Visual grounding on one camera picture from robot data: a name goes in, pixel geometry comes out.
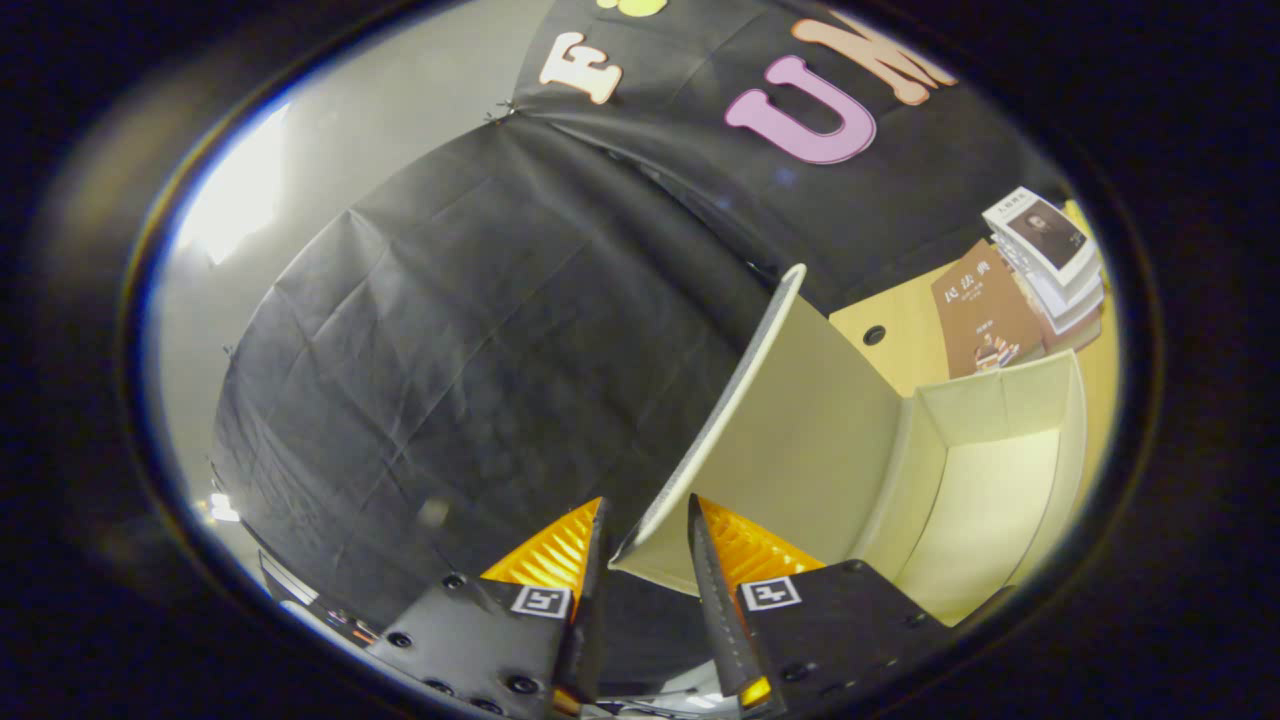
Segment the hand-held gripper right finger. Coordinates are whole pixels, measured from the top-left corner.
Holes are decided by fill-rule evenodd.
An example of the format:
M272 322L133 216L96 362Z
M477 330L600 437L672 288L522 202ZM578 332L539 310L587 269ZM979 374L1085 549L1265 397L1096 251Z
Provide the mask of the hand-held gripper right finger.
M951 629L870 564L824 564L703 498L687 544L722 692L745 716L861 716Z

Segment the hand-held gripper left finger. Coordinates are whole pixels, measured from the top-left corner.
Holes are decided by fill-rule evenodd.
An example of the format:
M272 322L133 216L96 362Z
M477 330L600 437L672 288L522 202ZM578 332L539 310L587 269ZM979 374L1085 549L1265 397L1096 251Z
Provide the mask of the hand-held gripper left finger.
M576 714L604 656L604 498L543 528L479 575L429 587L370 655L420 687L503 719Z

